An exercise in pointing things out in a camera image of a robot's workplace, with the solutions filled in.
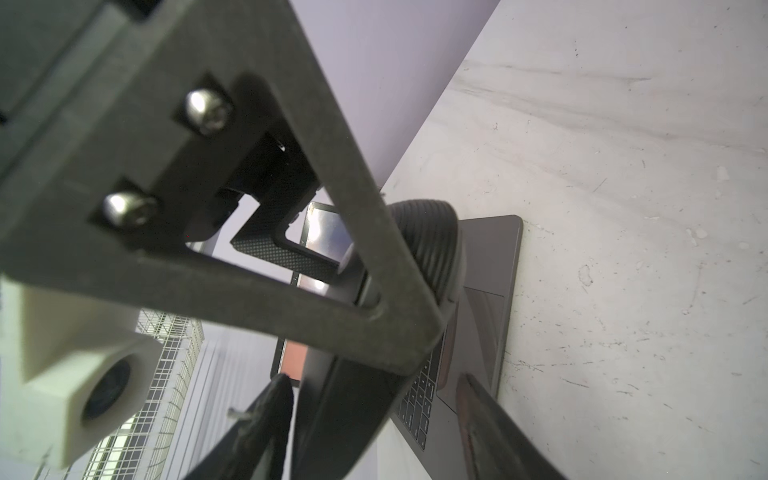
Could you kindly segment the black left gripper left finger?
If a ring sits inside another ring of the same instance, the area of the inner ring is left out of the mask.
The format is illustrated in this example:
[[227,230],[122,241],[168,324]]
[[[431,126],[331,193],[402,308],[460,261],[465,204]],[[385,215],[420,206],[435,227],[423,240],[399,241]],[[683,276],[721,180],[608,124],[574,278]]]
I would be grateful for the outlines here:
[[186,479],[280,479],[293,401],[290,378],[276,375]]

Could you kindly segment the grey laptop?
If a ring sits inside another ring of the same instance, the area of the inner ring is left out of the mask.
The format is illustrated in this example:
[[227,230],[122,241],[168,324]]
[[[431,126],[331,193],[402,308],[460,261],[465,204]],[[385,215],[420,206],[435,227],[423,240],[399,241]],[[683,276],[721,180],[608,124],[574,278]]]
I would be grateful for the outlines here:
[[517,215],[461,221],[466,274],[445,333],[411,377],[359,364],[352,383],[393,402],[392,418],[418,455],[447,453],[458,442],[456,387],[462,373],[496,394],[522,240]]

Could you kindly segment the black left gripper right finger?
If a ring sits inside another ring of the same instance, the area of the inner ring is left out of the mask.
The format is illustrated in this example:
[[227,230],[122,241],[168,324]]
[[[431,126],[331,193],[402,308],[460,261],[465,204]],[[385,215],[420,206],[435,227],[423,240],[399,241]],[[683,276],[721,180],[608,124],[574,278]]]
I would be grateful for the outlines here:
[[458,377],[456,406],[470,479],[565,479],[473,375]]

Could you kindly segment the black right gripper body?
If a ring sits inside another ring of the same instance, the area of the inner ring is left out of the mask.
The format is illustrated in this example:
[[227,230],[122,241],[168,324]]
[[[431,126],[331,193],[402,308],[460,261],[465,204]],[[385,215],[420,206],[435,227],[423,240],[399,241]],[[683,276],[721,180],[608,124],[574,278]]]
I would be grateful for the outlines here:
[[355,352],[360,313],[192,252],[262,136],[302,153],[381,291],[421,309],[399,231],[286,1],[5,1],[1,271],[26,284]]

